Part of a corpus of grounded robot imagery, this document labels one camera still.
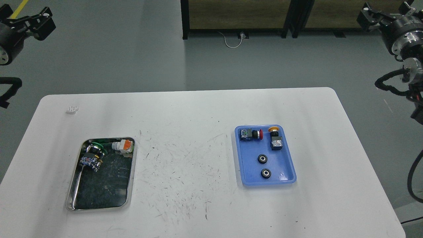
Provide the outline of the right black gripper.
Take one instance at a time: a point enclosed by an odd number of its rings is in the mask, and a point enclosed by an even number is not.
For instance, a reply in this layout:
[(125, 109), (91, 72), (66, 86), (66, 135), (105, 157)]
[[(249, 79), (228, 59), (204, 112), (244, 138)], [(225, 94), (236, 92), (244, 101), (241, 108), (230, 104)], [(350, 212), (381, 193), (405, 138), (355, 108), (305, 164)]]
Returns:
[(417, 39), (412, 35), (422, 32), (423, 23), (420, 18), (404, 18), (417, 15), (412, 6), (414, 1), (403, 1), (398, 11), (403, 18), (393, 21), (393, 16), (381, 10), (373, 9), (364, 3), (357, 17), (357, 23), (364, 32), (371, 32), (382, 27), (382, 39), (391, 55), (399, 55), (406, 42)]

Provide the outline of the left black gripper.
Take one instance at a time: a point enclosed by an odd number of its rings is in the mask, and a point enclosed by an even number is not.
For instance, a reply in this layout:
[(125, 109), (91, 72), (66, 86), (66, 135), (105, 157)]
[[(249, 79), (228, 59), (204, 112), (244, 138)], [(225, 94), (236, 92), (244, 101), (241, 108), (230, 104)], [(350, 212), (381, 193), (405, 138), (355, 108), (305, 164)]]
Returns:
[(0, 65), (11, 64), (23, 49), (25, 37), (45, 40), (55, 29), (50, 8), (44, 8), (33, 16), (12, 19), (13, 10), (9, 4), (0, 7), (0, 20), (7, 19), (7, 25), (0, 24)]

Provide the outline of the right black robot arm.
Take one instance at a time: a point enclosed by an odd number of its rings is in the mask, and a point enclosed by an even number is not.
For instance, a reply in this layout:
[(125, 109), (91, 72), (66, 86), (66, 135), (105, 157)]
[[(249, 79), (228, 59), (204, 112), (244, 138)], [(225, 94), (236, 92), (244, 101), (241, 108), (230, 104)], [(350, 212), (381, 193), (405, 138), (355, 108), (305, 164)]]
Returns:
[[(357, 22), (365, 32), (378, 30), (387, 51), (403, 65), (400, 69), (389, 72), (378, 78), (375, 86), (411, 101), (415, 109), (411, 118), (419, 124), (423, 123), (423, 23), (422, 10), (411, 6), (412, 1), (403, 1), (398, 14), (389, 14), (373, 9), (368, 2), (364, 3)], [(385, 82), (392, 77), (401, 76), (408, 90), (400, 91)]]

